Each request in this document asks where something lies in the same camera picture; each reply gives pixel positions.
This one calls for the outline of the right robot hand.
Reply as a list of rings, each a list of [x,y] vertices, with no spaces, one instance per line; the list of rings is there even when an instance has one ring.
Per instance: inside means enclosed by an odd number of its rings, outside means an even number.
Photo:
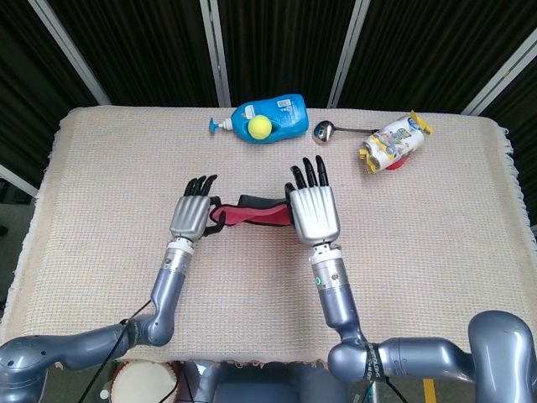
[[[289,220],[299,240],[309,247],[335,242],[341,224],[326,165],[320,155],[315,157],[316,168],[304,157],[303,168],[290,167],[295,180],[284,185]]]

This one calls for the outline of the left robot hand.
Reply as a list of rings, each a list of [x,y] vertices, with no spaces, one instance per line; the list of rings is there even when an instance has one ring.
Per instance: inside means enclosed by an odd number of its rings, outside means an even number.
[[[196,243],[201,238],[219,233],[224,228],[227,218],[225,212],[217,215],[215,225],[207,225],[211,212],[222,205],[219,196],[209,196],[216,178],[217,175],[204,175],[188,182],[183,196],[176,204],[169,226],[172,238],[185,238]]]

